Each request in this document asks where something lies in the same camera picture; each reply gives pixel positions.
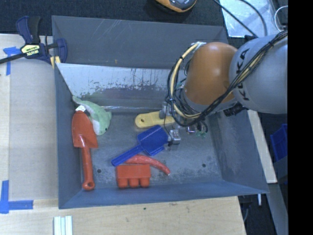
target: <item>wooden table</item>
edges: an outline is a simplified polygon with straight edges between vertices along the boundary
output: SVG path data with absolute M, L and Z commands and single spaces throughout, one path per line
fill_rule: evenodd
M 1 49 L 22 45 L 21 36 L 0 34 Z M 4 57 L 7 55 L 0 51 L 0 58 Z M 16 76 L 25 71 L 17 81 Z M 53 86 L 52 67 L 42 61 L 13 61 L 8 76 L 6 64 L 0 65 L 0 181 L 10 182 L 9 200 L 34 200 L 33 210 L 0 214 L 0 234 L 51 235 L 53 218 L 68 215 L 72 216 L 75 235 L 246 234 L 237 197 L 59 210 L 56 143 L 51 143 L 55 140 L 55 124 L 51 124 L 55 117 L 51 107 L 55 103 Z M 41 100 L 35 100 L 40 94 Z M 49 120 L 43 117 L 47 112 Z M 258 115 L 249 111 L 249 117 L 267 182 L 276 183 Z

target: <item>shovel handle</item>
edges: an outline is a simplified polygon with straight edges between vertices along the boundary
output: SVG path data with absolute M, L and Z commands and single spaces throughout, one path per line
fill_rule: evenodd
M 84 171 L 84 182 L 82 184 L 82 187 L 85 190 L 93 190 L 94 189 L 93 170 L 89 147 L 82 148 L 82 158 Z
M 124 163 L 126 160 L 133 157 L 134 155 L 140 153 L 141 151 L 143 151 L 143 148 L 141 147 L 141 145 L 137 145 L 134 148 L 132 148 L 132 149 L 124 152 L 123 154 L 119 155 L 115 159 L 112 159 L 111 163 L 113 166 L 118 166 L 118 165 Z

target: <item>orange toy shovel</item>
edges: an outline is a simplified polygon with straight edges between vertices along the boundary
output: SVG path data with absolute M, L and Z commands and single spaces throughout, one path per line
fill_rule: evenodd
M 98 148 L 98 142 L 92 123 L 83 111 L 77 111 L 73 116 L 72 137 L 74 147 L 82 148 L 84 171 L 82 187 L 85 190 L 93 190 L 94 181 L 90 148 Z

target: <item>red toy brick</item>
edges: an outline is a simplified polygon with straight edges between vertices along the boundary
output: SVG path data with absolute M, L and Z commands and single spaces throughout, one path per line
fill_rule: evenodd
M 116 181 L 119 188 L 146 188 L 150 184 L 151 170 L 148 164 L 119 165 L 116 167 Z

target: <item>gray bin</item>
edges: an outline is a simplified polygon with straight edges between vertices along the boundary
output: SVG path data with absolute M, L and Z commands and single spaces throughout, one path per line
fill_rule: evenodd
M 152 167 L 149 188 L 119 189 L 115 180 L 111 159 L 134 147 L 137 134 L 143 131 L 134 125 L 134 118 L 161 108 L 167 74 L 192 42 L 227 43 L 222 27 L 53 17 L 53 36 L 64 37 L 69 50 L 68 63 L 55 68 L 59 208 L 268 192 L 246 111 L 232 117 L 223 113 L 207 117 L 209 131 L 204 139 L 181 128 L 181 143 L 166 146 L 154 156 L 170 168 L 170 176 Z M 118 57 L 113 56 L 118 48 Z M 97 136 L 99 148 L 91 150 L 93 191 L 81 188 L 80 149 L 73 147 L 71 136 L 73 94 L 112 112 L 108 131 Z

